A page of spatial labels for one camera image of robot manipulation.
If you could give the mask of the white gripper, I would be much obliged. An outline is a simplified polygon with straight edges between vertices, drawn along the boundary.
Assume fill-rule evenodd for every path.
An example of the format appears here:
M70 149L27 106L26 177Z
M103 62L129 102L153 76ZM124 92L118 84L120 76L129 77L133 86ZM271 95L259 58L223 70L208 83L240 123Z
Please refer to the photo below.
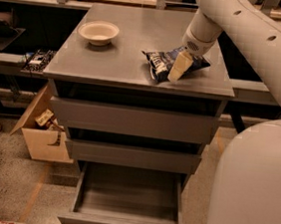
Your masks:
M189 25L182 38L182 44L188 52L181 51L177 54L177 58L168 74L168 80L172 83L178 81L193 63L192 56L189 53L200 57L206 54L215 44L216 35L217 32L212 28Z

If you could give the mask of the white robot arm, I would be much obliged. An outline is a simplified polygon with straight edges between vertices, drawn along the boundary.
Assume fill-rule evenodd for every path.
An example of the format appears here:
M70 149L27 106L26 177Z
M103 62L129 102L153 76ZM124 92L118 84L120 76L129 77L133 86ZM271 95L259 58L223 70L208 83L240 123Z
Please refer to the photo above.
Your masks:
M226 33L281 107L281 26L248 0L196 0L182 42L203 55ZM281 224L281 119L238 133L213 181L207 224Z

